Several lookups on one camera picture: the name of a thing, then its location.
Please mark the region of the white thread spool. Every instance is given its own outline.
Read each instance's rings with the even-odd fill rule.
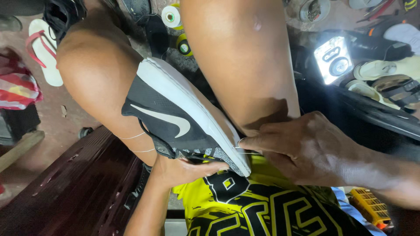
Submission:
[[[181,10],[178,7],[167,6],[162,10],[162,21],[169,28],[176,28],[182,25]]]

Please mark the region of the yellow plastic crate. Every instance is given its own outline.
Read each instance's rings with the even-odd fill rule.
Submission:
[[[385,203],[377,199],[369,189],[354,188],[350,193],[354,197],[352,200],[355,204],[354,207],[374,226],[381,223],[387,224],[387,221],[391,220]]]

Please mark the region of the nike swoosh logo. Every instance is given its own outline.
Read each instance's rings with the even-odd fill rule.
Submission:
[[[189,129],[191,128],[191,125],[189,124],[189,122],[184,118],[181,118],[181,117],[178,117],[178,116],[173,116],[173,115],[166,115],[166,114],[162,114],[162,113],[159,113],[159,112],[154,112],[154,111],[151,111],[151,110],[146,110],[146,109],[140,108],[138,106],[135,106],[133,104],[130,104],[130,105],[132,107],[136,108],[137,110],[145,113],[145,114],[148,114],[148,115],[153,116],[155,118],[158,118],[160,120],[163,120],[163,121],[172,123],[174,125],[177,125],[179,127],[179,134],[177,136],[175,136],[175,138],[181,137],[184,134],[188,133]]]

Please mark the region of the red flip-flop strap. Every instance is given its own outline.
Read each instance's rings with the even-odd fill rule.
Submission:
[[[44,46],[44,48],[54,57],[56,58],[56,54],[51,50],[51,48],[49,48],[47,46],[47,44],[45,44],[44,40],[42,39],[42,33],[44,33],[44,30],[41,30],[39,32],[33,33],[31,36],[29,36],[29,38],[26,40],[26,51],[29,53],[29,55],[31,56],[31,58],[38,62],[38,64],[40,64],[42,67],[46,68],[45,64],[42,63],[42,61],[35,55],[34,49],[32,47],[32,42],[35,39],[41,39],[41,43]]]

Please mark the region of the wheel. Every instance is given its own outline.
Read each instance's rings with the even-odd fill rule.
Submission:
[[[77,136],[79,139],[81,139],[83,137],[86,137],[88,134],[92,132],[93,132],[92,127],[83,127],[79,130],[79,133],[77,134]]]

